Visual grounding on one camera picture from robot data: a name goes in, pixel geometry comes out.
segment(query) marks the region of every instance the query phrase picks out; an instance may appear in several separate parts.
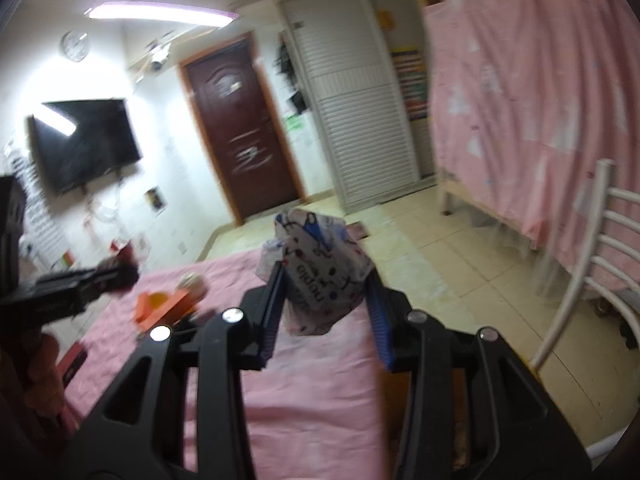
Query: wooden bed frame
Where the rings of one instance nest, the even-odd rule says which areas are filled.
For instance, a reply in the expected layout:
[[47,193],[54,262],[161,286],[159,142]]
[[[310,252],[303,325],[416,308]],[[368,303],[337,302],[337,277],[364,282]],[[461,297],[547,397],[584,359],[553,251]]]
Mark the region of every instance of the wooden bed frame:
[[455,175],[449,173],[449,171],[444,170],[443,168],[438,168],[436,170],[436,179],[438,181],[438,206],[440,207],[440,212],[443,215],[448,216],[452,213],[452,199],[455,197],[462,200],[462,202],[472,205],[492,218],[495,218],[498,222],[507,225],[514,231],[519,233],[522,232],[520,230],[520,225],[517,222],[503,217],[490,207],[475,200],[466,186],[462,184]]

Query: plastic bag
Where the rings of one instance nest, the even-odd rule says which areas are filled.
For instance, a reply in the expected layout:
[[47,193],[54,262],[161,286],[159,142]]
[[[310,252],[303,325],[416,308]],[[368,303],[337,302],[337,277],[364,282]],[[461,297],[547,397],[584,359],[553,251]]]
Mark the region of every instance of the plastic bag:
[[297,335],[322,335],[364,298],[370,258],[347,233],[344,220],[302,209],[276,216],[276,239],[262,247],[256,274],[265,282],[281,260],[289,280],[283,312]]

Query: white chair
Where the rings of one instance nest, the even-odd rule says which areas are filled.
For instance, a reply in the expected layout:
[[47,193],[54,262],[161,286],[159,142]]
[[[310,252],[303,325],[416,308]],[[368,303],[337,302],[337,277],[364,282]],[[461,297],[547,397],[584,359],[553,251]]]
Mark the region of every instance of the white chair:
[[[634,292],[640,294],[640,285],[638,285],[636,280],[597,254],[597,249],[600,244],[604,244],[619,250],[634,259],[636,262],[640,263],[640,251],[629,247],[620,240],[604,234],[602,230],[604,219],[608,219],[640,234],[640,222],[632,220],[631,218],[607,208],[607,204],[611,198],[627,200],[640,205],[640,194],[613,187],[614,171],[615,165],[612,160],[603,159],[597,162],[589,217],[587,220],[584,240],[582,242],[582,253],[580,254],[580,258],[575,266],[574,272],[572,272],[571,281],[569,282],[564,294],[564,298],[562,298],[562,302],[560,303],[560,307],[558,308],[558,312],[556,313],[553,323],[551,324],[548,332],[546,332],[542,345],[540,345],[536,355],[530,362],[531,367],[536,371],[538,371],[545,363],[549,354],[551,354],[556,343],[560,339],[562,332],[564,332],[569,318],[578,305],[580,294],[585,285],[590,286],[593,290],[599,293],[603,298],[609,301],[609,303],[611,303],[620,314],[622,314],[622,317],[630,326],[636,340],[638,341],[638,345],[640,346],[640,322],[638,315],[616,293],[606,286],[596,282],[590,276],[593,266],[600,266],[615,277],[619,278],[622,282],[626,283],[626,285]],[[593,459],[596,458],[593,454],[601,456],[609,452],[618,441],[623,431],[618,433],[619,434],[615,434],[615,436],[612,435],[611,437],[607,437],[607,439],[601,441],[598,445],[594,445],[591,452],[590,449],[592,447],[590,447],[590,449],[588,449],[590,457]]]

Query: louvered cabinet door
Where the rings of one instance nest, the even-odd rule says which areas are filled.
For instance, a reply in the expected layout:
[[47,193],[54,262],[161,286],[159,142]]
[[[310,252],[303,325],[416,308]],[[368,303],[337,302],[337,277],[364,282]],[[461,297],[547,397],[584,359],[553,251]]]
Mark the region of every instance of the louvered cabinet door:
[[420,180],[411,132],[362,0],[288,0],[342,205],[352,210]]

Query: fluorescent lamp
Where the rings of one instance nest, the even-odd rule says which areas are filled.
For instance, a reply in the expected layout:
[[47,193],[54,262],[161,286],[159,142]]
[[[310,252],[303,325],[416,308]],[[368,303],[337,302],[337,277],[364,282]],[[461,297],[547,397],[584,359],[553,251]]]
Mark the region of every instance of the fluorescent lamp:
[[238,17],[238,14],[226,10],[149,2],[106,2],[89,12],[89,18],[99,20],[161,20],[207,27],[225,27]]
[[76,130],[76,125],[73,124],[69,119],[45,105],[38,105],[33,112],[33,116],[37,120],[42,121],[48,126],[51,126],[67,137]]

